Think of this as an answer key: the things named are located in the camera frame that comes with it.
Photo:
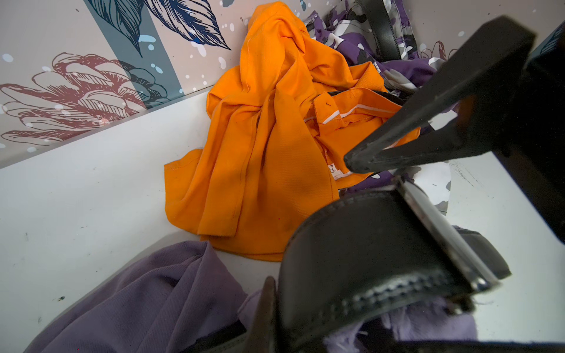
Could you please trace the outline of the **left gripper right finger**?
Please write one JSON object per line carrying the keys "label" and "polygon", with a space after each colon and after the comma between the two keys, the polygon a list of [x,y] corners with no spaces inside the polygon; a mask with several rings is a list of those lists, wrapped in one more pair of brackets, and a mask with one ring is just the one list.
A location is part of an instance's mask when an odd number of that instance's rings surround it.
{"label": "left gripper right finger", "polygon": [[[347,168],[380,172],[493,150],[535,39],[508,16],[482,25],[392,118],[344,156]],[[445,126],[399,144],[454,104],[458,114]]]}

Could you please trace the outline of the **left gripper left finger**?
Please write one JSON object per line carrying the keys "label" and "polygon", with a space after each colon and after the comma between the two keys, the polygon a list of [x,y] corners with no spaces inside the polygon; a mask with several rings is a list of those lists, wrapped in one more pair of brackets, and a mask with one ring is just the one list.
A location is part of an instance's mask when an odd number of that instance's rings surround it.
{"label": "left gripper left finger", "polygon": [[494,341],[390,341],[388,342],[388,352],[564,353],[564,343],[517,343]]}

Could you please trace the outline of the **lavender purple trousers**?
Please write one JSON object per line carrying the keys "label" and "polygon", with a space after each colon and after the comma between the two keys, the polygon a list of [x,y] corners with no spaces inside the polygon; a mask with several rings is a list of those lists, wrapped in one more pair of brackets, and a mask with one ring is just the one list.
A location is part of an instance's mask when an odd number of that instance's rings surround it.
{"label": "lavender purple trousers", "polygon": [[[223,329],[252,325],[260,293],[247,294],[212,247],[186,241],[126,268],[54,320],[29,352],[181,352]],[[362,352],[387,341],[474,341],[475,319],[449,316],[434,299],[358,323],[323,341],[326,352]]]}

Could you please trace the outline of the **black leather belt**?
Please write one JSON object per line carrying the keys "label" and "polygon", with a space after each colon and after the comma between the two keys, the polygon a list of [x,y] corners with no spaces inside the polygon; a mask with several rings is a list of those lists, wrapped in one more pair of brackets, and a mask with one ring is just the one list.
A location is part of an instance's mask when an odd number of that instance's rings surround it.
{"label": "black leather belt", "polygon": [[412,182],[344,197],[310,216],[265,282],[249,330],[230,325],[196,352],[323,352],[352,324],[428,299],[472,313],[511,271],[482,235],[457,230]]}

